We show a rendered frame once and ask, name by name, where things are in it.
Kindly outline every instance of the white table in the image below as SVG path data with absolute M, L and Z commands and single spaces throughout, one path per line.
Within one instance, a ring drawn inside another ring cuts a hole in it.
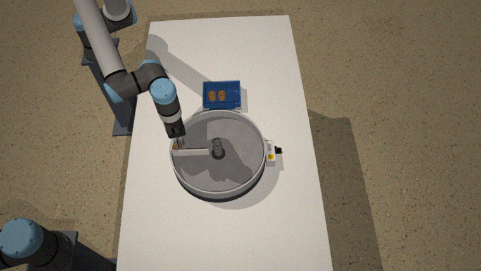
M 118 271 L 332 270 L 303 85 L 288 16 L 152 22 L 146 59 L 177 87 L 185 120 L 205 80 L 240 80 L 242 111 L 283 155 L 227 203 L 187 193 L 149 93 L 139 95 Z

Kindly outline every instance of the brown speckled floor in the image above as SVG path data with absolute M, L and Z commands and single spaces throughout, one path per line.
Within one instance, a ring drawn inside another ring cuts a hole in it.
M 130 72 L 149 22 L 290 15 L 334 270 L 481 270 L 478 1 L 134 5 L 137 24 L 113 34 Z M 75 12 L 72 1 L 0 7 L 0 226 L 77 230 L 114 258 L 130 139 L 111 136 L 113 114 L 80 66 Z

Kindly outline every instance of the blue joint cap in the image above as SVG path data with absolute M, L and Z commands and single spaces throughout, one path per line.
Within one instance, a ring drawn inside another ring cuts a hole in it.
M 152 99 L 158 104 L 170 104 L 177 97 L 175 85 L 168 78 L 158 78 L 150 86 Z
M 132 4 L 132 1 L 131 0 L 127 0 L 127 1 L 130 3 L 130 8 L 132 9 L 132 15 L 134 16 L 132 18 L 132 24 L 131 25 L 134 25 L 135 23 L 137 23 L 137 14 L 135 13 L 134 4 Z
M 73 26 L 75 27 L 75 30 L 77 32 L 84 31 L 84 25 L 82 25 L 82 21 L 80 21 L 80 17 L 78 16 L 78 13 L 76 13 L 75 16 L 73 17 Z
M 159 64 L 160 66 L 162 66 L 162 64 L 160 62 L 158 62 L 157 60 L 144 60 L 141 65 L 139 66 L 139 68 L 141 68 L 141 66 L 143 64 L 147 64 L 147 63 L 155 63 L 155 64 Z
M 12 258 L 25 258 L 34 254 L 44 240 L 39 224 L 26 218 L 12 219 L 0 232 L 0 250 Z
M 113 103 L 123 102 L 123 99 L 107 83 L 104 83 L 104 88 Z

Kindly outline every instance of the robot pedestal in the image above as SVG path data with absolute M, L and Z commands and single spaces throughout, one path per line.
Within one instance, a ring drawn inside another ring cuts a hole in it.
M 175 153 L 152 98 L 138 96 L 117 270 L 332 270 L 289 17 L 152 22 L 145 59 L 172 78 L 184 147 L 197 151 Z M 203 111 L 203 82 L 228 80 L 240 81 L 241 108 Z M 216 138 L 222 167 L 208 156 Z M 275 163 L 264 139 L 282 147 Z M 205 200 L 244 184 L 255 185 Z

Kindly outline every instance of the robotic arm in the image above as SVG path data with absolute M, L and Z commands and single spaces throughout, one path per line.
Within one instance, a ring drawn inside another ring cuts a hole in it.
M 182 142 L 185 127 L 173 82 L 156 60 L 142 62 L 139 69 L 127 73 L 112 41 L 111 32 L 137 21 L 130 0 L 105 0 L 102 9 L 96 0 L 73 0 L 77 15 L 73 24 L 84 44 L 87 58 L 99 63 L 104 88 L 114 103 L 121 103 L 142 92 L 150 91 L 169 138 Z

